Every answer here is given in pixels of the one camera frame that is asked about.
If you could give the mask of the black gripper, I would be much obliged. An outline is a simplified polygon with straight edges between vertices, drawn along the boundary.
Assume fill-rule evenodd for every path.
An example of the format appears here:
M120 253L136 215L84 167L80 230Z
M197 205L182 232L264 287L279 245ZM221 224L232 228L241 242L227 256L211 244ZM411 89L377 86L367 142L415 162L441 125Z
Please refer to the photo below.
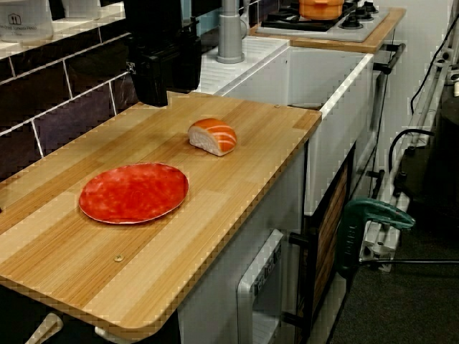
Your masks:
M127 70L139 101L168 105L164 77L178 77L182 90L197 89L202 43L194 19L129 19L127 28Z

